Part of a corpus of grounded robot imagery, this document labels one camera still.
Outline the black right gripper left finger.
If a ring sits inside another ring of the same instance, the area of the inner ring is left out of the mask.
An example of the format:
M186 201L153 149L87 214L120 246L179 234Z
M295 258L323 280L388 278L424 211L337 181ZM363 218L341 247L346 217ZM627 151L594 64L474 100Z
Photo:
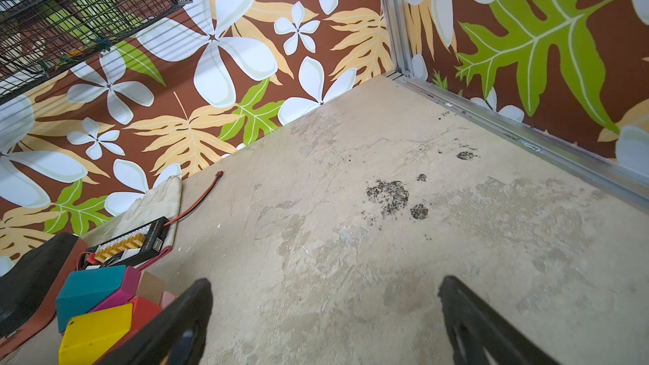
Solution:
M100 364L198 364L204 355L213 308L211 283L195 281Z

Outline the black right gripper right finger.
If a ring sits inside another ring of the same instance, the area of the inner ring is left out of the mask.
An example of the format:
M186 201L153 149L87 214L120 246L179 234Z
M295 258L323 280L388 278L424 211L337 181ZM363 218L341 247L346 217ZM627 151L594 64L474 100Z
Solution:
M454 275L438 296L455 364L556 364Z

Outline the light pink wood block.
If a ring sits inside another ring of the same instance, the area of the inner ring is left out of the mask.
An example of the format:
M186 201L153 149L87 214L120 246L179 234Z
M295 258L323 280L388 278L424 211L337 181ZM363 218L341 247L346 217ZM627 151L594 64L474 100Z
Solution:
M170 293L169 291L164 291L161 296L161 300L159 302L159 305L162 309L165 309L168 307L170 304L172 304L176 300L176 296Z

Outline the red wood block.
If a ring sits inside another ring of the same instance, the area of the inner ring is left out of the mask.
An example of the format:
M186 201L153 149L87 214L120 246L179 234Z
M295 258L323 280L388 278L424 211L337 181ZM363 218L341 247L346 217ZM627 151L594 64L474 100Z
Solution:
M115 351L120 346L135 336L143 329L152 319L162 312L162 307L144 297L136 297L131 303L133 306L131 328L129 332L122 337L110 351Z

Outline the natural wood arch block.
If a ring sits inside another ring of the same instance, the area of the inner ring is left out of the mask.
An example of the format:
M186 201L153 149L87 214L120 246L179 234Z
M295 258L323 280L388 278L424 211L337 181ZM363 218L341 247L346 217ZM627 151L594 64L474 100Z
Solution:
M140 281L135 292L135 297L142 297L154 304L159 304L165 292L164 280L144 271L140 274Z

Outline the magenta wood block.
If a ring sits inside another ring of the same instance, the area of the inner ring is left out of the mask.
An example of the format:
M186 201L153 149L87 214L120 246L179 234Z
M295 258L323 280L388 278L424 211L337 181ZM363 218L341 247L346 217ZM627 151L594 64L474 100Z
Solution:
M120 275L119 284L111 288L112 293L91 309L92 313L126 304L135 296L140 282L141 272L132 266L118 265L102 270L111 270L112 275Z

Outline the yellow rounded wood block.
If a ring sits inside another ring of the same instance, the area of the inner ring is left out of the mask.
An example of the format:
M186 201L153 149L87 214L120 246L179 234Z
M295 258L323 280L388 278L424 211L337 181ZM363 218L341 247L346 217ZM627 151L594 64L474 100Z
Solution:
M72 318L58 352L58 363L94 364L131 330L133 304Z

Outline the teal wood block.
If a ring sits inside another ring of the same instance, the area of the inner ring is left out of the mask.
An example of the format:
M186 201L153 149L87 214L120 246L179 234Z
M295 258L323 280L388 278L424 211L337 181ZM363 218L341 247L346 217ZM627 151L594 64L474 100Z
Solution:
M89 313L116 292L125 274L123 265L71 273L55 301L58 332L63 334L73 317Z

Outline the black charging board yellow connectors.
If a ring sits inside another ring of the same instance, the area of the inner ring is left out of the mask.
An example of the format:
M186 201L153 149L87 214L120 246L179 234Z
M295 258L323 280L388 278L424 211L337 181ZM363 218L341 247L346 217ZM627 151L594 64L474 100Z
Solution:
M76 270L94 270L117 265L133 266L140 270L148 268L172 251L175 239L172 226L193 213L216 187L223 175L224 172L219 171L204 194L177 217L169 220L161 216L124 235L90 247L78 257Z

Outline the white work glove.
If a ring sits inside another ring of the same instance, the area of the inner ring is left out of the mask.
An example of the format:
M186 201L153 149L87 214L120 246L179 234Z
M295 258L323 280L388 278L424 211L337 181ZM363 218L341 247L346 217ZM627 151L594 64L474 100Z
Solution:
M125 213L91 230L81 238L89 246L119 237L162 216L171 219L180 211L182 180L172 176L137 199Z

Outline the black and red tool case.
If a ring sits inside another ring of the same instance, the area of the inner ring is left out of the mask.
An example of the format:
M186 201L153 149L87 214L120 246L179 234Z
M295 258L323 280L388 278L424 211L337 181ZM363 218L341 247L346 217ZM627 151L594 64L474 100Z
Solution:
M55 317L56 298L79 256L82 238L59 233L23 255L1 277L1 357L5 358L43 330Z

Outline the aluminium frame post right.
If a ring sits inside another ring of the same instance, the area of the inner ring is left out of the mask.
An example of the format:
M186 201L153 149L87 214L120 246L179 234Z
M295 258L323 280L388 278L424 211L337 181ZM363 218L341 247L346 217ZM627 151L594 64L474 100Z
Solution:
M407 23L402 0L381 0L390 56L397 73L412 78L412 48L407 35Z

